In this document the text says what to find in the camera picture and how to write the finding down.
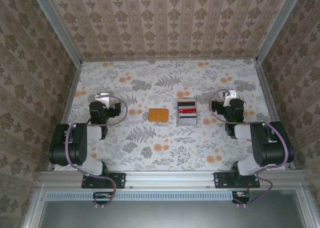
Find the orange leather card holder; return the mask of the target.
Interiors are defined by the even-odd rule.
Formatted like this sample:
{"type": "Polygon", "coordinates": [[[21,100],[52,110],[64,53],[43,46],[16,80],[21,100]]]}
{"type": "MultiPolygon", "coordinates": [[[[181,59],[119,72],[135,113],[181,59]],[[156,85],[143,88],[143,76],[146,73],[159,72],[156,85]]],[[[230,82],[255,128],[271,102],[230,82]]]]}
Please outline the orange leather card holder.
{"type": "Polygon", "coordinates": [[[169,120],[169,110],[166,108],[150,108],[148,120],[150,122],[167,122],[169,120]]]}

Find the grey credit card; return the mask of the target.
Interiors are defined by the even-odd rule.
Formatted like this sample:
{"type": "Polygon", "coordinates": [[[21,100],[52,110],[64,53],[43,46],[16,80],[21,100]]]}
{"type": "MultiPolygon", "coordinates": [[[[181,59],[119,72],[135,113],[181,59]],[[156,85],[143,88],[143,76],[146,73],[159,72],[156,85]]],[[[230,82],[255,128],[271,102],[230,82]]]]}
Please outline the grey credit card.
{"type": "Polygon", "coordinates": [[[196,126],[197,119],[196,118],[182,118],[178,120],[180,126],[196,126]]]}

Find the clear acrylic card stand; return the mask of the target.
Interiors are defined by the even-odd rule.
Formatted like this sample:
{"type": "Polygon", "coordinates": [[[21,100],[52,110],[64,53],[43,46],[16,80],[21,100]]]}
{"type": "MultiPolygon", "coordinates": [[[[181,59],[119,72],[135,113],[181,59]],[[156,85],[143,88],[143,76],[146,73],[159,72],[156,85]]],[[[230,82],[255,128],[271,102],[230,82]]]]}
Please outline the clear acrylic card stand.
{"type": "Polygon", "coordinates": [[[196,108],[196,115],[197,115],[197,103],[195,101],[195,106],[178,106],[178,101],[177,101],[177,106],[176,106],[176,119],[177,119],[177,126],[185,126],[185,125],[179,125],[179,111],[178,111],[178,108],[181,108],[181,107],[195,107],[196,108]]]}

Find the floral patterned table cover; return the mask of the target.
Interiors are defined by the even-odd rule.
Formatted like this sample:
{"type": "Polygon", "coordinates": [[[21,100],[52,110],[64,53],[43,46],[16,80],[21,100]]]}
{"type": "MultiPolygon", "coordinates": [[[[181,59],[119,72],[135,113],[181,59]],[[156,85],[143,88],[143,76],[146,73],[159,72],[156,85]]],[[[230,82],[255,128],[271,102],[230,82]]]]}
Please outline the floral patterned table cover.
{"type": "Polygon", "coordinates": [[[248,140],[230,138],[225,125],[210,112],[211,96],[233,89],[244,102],[244,119],[268,114],[261,98],[256,61],[159,60],[85,62],[72,102],[69,123],[84,123],[95,95],[109,93],[125,101],[109,120],[104,140],[88,142],[88,156],[112,171],[228,170],[252,153],[248,140]],[[177,126],[177,102],[196,101],[197,125],[177,126]],[[167,122],[148,120],[149,109],[168,109],[167,122]]]}

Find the black connector box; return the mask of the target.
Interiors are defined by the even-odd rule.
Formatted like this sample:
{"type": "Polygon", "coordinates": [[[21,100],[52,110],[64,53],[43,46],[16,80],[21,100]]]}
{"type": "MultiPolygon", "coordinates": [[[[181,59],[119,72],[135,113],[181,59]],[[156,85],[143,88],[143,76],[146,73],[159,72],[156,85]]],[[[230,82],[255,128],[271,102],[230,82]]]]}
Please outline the black connector box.
{"type": "Polygon", "coordinates": [[[234,204],[247,204],[250,200],[250,193],[248,191],[233,191],[232,198],[234,204]]]}
{"type": "Polygon", "coordinates": [[[112,191],[97,191],[92,195],[93,200],[96,201],[109,201],[113,197],[112,191]]]}

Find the grey metal sheet panel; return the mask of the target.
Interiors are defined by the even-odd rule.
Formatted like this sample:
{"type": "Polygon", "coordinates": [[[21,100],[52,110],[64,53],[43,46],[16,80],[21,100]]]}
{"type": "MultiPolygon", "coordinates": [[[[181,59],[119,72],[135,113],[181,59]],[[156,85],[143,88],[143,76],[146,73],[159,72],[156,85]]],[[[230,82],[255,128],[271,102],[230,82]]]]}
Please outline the grey metal sheet panel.
{"type": "Polygon", "coordinates": [[[39,228],[307,228],[295,204],[228,201],[49,201],[39,228]]]}

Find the aluminium side rail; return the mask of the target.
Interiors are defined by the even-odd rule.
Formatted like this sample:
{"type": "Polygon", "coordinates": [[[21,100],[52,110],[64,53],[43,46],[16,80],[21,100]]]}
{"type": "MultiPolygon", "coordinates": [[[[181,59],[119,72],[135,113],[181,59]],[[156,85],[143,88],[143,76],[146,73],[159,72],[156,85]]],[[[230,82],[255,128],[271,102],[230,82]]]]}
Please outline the aluminium side rail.
{"type": "Polygon", "coordinates": [[[49,151],[48,151],[48,168],[47,171],[54,171],[55,170],[55,163],[52,163],[52,157],[53,157],[53,152],[55,151],[56,148],[58,148],[58,154],[65,152],[65,142],[66,142],[66,136],[65,136],[65,124],[68,123],[74,96],[77,90],[77,86],[80,80],[82,72],[82,63],[80,63],[79,66],[76,67],[74,78],[72,80],[72,84],[70,87],[70,91],[68,93],[68,97],[65,103],[65,108],[62,114],[61,121],[56,124],[53,134],[52,134],[52,139],[50,142],[49,146],[49,151]]]}
{"type": "Polygon", "coordinates": [[[267,157],[271,158],[272,160],[279,158],[279,161],[277,161],[276,164],[269,164],[266,168],[280,168],[288,163],[288,167],[293,169],[295,167],[293,165],[294,150],[287,135],[286,129],[279,119],[278,112],[268,86],[267,78],[263,71],[263,67],[260,63],[256,62],[255,69],[259,79],[259,89],[262,90],[263,93],[261,98],[268,109],[268,114],[257,112],[256,119],[259,123],[262,123],[266,126],[267,136],[272,141],[271,149],[267,149],[267,157]]]}

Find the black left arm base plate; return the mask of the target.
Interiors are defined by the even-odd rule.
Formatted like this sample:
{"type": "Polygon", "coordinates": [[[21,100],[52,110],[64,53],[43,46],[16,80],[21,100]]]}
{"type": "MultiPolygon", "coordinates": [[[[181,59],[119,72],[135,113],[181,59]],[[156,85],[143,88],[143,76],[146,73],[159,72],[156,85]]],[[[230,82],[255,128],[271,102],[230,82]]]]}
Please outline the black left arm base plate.
{"type": "MultiPolygon", "coordinates": [[[[111,172],[108,174],[108,177],[115,182],[117,189],[125,188],[126,173],[111,172]]],[[[81,188],[82,189],[112,189],[113,185],[110,180],[84,175],[82,178],[81,188]]]]}

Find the thin aluminium wall rail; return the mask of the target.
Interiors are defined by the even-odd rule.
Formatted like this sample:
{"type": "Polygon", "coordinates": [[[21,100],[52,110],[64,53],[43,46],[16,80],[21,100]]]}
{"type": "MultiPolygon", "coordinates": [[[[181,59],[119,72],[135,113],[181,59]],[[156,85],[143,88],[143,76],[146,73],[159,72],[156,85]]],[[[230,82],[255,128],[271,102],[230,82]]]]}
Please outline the thin aluminium wall rail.
{"type": "Polygon", "coordinates": [[[180,60],[191,60],[191,61],[204,61],[204,60],[256,60],[254,56],[232,56],[232,57],[153,57],[153,58],[114,58],[114,59],[83,59],[82,63],[87,62],[155,62],[155,61],[180,61],[180,60]]]}

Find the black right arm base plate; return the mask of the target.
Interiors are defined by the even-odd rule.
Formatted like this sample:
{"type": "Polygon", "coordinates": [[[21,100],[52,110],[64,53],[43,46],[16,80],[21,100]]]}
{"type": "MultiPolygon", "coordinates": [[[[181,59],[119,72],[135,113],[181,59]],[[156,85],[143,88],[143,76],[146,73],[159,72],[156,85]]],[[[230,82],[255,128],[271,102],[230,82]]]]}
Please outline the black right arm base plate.
{"type": "Polygon", "coordinates": [[[215,172],[214,185],[217,189],[223,188],[260,188],[259,180],[254,176],[232,175],[230,172],[215,172]]]}

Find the long aluminium table rail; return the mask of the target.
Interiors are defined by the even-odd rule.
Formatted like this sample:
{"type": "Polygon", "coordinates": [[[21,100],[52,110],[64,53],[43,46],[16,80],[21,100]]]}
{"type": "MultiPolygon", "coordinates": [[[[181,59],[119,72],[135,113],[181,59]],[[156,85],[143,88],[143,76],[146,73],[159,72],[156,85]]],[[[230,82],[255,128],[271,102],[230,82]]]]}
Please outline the long aluminium table rail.
{"type": "MultiPolygon", "coordinates": [[[[125,171],[125,189],[129,190],[213,190],[215,171],[125,171]]],[[[273,183],[275,190],[306,188],[308,183],[301,170],[267,170],[259,175],[260,189],[273,183]]],[[[51,190],[79,190],[83,175],[78,171],[42,171],[37,188],[51,190]]]]}

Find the aluminium frame post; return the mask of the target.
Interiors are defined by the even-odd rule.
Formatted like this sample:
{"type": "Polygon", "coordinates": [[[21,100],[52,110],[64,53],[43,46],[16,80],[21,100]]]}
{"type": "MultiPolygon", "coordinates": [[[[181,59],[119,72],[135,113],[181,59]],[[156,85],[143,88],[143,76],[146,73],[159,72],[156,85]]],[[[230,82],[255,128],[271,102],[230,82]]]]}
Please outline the aluminium frame post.
{"type": "Polygon", "coordinates": [[[267,56],[297,1],[298,0],[284,0],[282,2],[282,5],[255,57],[258,64],[261,64],[267,56]]]}
{"type": "Polygon", "coordinates": [[[78,68],[81,66],[82,58],[76,47],[73,45],[72,39],[66,30],[62,18],[59,18],[53,3],[50,0],[37,0],[38,4],[42,8],[46,18],[50,22],[54,31],[56,32],[59,40],[63,44],[69,57],[71,58],[74,65],[78,68]]]}

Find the aluminium frame bar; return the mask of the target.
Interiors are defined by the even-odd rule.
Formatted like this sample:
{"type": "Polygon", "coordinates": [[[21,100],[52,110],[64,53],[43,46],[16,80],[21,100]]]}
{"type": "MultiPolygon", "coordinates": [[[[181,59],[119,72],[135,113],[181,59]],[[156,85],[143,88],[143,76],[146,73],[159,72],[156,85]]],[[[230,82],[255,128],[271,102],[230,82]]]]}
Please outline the aluminium frame bar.
{"type": "Polygon", "coordinates": [[[44,206],[46,203],[47,191],[43,188],[37,188],[30,201],[28,212],[25,217],[22,228],[38,228],[41,220],[44,206]]]}
{"type": "Polygon", "coordinates": [[[306,225],[306,228],[314,228],[314,222],[311,210],[308,205],[308,199],[302,187],[296,190],[299,206],[302,212],[302,216],[306,225]]]}

